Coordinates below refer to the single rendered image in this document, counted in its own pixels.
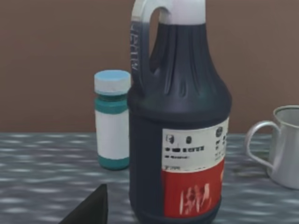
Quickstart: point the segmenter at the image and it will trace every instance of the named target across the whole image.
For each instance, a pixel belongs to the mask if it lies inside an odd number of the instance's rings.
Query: teal bottle
[[[130,74],[122,70],[100,71],[94,76],[95,120],[99,164],[109,170],[129,165],[127,92]]]

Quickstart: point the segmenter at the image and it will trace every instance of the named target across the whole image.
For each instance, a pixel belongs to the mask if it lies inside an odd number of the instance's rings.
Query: bottle handle
[[[172,0],[135,0],[130,29],[131,71],[133,83],[145,91],[144,83],[152,79],[149,56],[150,19],[160,8],[169,13]]]
[[[250,130],[247,132],[246,137],[245,137],[245,142],[244,142],[244,147],[246,150],[246,155],[249,156],[251,159],[253,159],[255,162],[260,163],[268,168],[270,168],[271,170],[273,170],[273,165],[255,155],[252,154],[251,150],[250,150],[250,142],[252,140],[253,135],[262,127],[266,127],[266,126],[270,126],[272,127],[277,134],[280,134],[280,129],[278,127],[277,124],[275,124],[273,121],[261,121],[256,123],[255,125],[253,125]]]

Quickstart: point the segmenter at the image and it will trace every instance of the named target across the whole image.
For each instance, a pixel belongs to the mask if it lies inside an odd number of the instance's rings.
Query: red and white label
[[[164,215],[199,216],[221,196],[228,119],[198,130],[163,130]]]

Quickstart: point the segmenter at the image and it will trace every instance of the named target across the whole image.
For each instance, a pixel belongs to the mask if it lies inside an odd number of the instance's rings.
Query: cup rim
[[[286,122],[280,118],[278,118],[277,114],[280,112],[280,111],[284,111],[284,110],[288,110],[288,109],[298,109],[299,110],[299,105],[286,105],[286,106],[280,106],[278,108],[276,108],[274,111],[273,111],[273,115],[275,117],[275,119],[282,125],[286,125],[286,126],[290,126],[290,127],[294,127],[294,128],[299,128],[298,125],[293,125],[289,122]]]

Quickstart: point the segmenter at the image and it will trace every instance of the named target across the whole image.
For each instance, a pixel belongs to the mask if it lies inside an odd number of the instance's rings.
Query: dark triangular object
[[[107,185],[100,185],[59,224],[107,224]]]

